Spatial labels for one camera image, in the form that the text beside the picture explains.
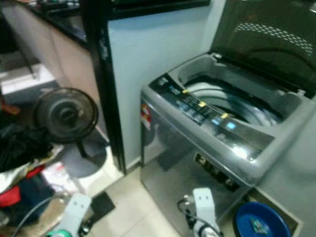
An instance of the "sticker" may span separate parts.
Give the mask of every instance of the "sticker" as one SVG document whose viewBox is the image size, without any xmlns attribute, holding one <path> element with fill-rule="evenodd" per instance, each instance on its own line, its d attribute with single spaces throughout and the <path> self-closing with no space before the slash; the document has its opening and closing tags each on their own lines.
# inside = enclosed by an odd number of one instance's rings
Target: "sticker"
<svg viewBox="0 0 316 237">
<path fill-rule="evenodd" d="M 150 130 L 152 124 L 152 114 L 150 112 L 149 106 L 146 104 L 141 105 L 141 122 L 145 128 Z"/>
</svg>

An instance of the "floor mat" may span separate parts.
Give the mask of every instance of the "floor mat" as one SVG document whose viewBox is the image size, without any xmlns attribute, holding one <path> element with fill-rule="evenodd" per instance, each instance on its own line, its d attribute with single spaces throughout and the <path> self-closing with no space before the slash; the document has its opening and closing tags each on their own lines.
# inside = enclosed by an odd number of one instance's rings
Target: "floor mat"
<svg viewBox="0 0 316 237">
<path fill-rule="evenodd" d="M 93 223 L 101 220 L 115 208 L 112 200 L 106 192 L 102 192 L 92 199 L 91 209 L 94 212 Z"/>
</svg>

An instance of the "washing machine lid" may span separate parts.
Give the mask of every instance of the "washing machine lid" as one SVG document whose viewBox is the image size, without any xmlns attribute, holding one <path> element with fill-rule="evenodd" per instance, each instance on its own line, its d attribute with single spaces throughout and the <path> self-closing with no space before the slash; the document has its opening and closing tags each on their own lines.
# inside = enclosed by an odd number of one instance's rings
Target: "washing machine lid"
<svg viewBox="0 0 316 237">
<path fill-rule="evenodd" d="M 227 1 L 210 52 L 284 91 L 316 93 L 316 4 Z"/>
</svg>

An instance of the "control panel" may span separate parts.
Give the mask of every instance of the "control panel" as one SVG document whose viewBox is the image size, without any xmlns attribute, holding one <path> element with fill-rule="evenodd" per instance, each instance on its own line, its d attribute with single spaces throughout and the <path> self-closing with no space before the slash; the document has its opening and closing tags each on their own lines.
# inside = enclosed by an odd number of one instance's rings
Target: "control panel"
<svg viewBox="0 0 316 237">
<path fill-rule="evenodd" d="M 221 109 L 183 90 L 169 75 L 156 79 L 149 87 L 193 122 L 206 126 L 237 157 L 253 161 L 274 139 L 273 136 L 240 123 Z"/>
</svg>

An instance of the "black countertop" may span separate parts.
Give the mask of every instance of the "black countertop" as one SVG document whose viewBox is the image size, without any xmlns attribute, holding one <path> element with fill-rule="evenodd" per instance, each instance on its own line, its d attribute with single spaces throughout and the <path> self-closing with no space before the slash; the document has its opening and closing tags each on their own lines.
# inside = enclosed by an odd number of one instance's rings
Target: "black countertop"
<svg viewBox="0 0 316 237">
<path fill-rule="evenodd" d="M 16 2 L 30 10 L 37 17 L 55 27 L 81 47 L 88 49 L 87 38 L 80 16 L 80 8 L 78 6 L 69 6 L 68 8 L 58 11 L 44 11 L 37 4 L 28 4 L 19 1 Z"/>
</svg>

